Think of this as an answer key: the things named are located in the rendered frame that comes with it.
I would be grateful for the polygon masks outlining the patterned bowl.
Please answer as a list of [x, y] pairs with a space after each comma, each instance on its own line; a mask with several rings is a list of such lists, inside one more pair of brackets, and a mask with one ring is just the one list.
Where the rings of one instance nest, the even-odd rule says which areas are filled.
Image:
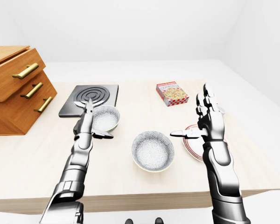
[[140, 133], [133, 140], [131, 153], [134, 163], [139, 168], [151, 173], [168, 169], [175, 157], [171, 140], [157, 131]]
[[113, 131], [120, 121], [119, 110], [111, 105], [102, 105], [93, 110], [92, 128], [103, 132]]

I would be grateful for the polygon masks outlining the wooden drawer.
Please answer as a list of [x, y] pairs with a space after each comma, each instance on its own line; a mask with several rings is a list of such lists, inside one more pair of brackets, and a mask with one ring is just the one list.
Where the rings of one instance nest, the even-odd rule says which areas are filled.
[[47, 98], [56, 96], [57, 92], [53, 89], [39, 90], [30, 99], [17, 96], [15, 104], [12, 107], [11, 120], [16, 125], [21, 133], [26, 134], [30, 127], [35, 123], [38, 117], [41, 115], [34, 111], [36, 100], [39, 98]]
[[37, 119], [56, 95], [45, 72], [40, 72], [3, 103], [0, 112], [16, 122]]
[[[24, 79], [12, 77], [38, 63], [39, 67]], [[29, 46], [0, 46], [0, 102], [7, 100], [45, 68], [45, 64], [35, 48]]]

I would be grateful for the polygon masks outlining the wooden cabinet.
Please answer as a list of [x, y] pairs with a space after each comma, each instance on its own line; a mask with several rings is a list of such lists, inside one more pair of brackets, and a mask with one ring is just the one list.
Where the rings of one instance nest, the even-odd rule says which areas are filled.
[[19, 128], [16, 127], [16, 125], [13, 123], [12, 120], [8, 119], [5, 115], [3, 115], [0, 112], [0, 135], [24, 135], [24, 134], [21, 133]]

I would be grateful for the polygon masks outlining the printed cookie box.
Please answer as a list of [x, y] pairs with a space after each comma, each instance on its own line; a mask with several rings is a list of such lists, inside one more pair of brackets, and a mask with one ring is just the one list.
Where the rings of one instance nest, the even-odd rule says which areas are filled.
[[157, 84], [156, 91], [166, 106], [184, 104], [189, 100], [188, 94], [175, 81]]

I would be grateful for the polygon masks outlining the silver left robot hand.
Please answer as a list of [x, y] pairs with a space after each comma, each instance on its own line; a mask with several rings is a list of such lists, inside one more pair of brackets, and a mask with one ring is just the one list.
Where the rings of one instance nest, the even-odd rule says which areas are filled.
[[108, 132], [99, 131], [92, 128], [93, 123], [93, 102], [92, 99], [86, 102], [83, 113], [80, 116], [80, 119], [73, 128], [73, 133], [75, 135], [74, 140], [78, 139], [78, 135], [82, 133], [90, 134], [95, 139], [112, 139], [113, 135]]

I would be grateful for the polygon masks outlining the white plate with red rings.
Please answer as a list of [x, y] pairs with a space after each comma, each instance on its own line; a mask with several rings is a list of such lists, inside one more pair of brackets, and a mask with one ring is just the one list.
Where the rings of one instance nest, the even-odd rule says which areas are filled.
[[[185, 130], [183, 130], [183, 134], [186, 134], [188, 130], [190, 130], [190, 132], [195, 132], [194, 129], [199, 129], [197, 124], [188, 126]], [[183, 144], [186, 147], [187, 151], [200, 162], [203, 162], [204, 143], [204, 139], [201, 135], [199, 136], [199, 138], [195, 139], [187, 139], [186, 137], [183, 137]]]

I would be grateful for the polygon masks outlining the flat dark stove plate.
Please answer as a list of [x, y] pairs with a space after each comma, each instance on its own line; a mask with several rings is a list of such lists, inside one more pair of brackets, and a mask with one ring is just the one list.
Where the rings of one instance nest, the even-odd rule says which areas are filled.
[[116, 106], [118, 92], [118, 84], [77, 85], [62, 106], [58, 116], [61, 118], [79, 117], [89, 98], [92, 99], [94, 108], [102, 105]]

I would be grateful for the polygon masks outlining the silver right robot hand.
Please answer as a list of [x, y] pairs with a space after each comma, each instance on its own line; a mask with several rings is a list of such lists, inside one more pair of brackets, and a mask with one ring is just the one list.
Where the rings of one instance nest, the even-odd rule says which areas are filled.
[[173, 131], [170, 133], [170, 136], [183, 137], [185, 139], [198, 139], [202, 137], [205, 142], [223, 141], [224, 118], [209, 83], [204, 84], [203, 94], [198, 93], [196, 96], [196, 113], [199, 116], [198, 128]]

